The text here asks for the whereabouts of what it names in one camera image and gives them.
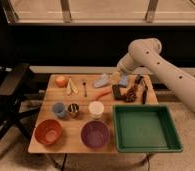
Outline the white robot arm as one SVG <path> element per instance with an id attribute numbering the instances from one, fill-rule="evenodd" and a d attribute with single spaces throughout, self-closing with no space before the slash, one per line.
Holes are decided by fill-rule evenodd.
<path id="1" fill-rule="evenodd" d="M 137 39 L 119 60 L 116 70 L 130 74 L 145 66 L 195 114 L 195 77 L 160 56 L 162 44 L 157 38 Z"/>

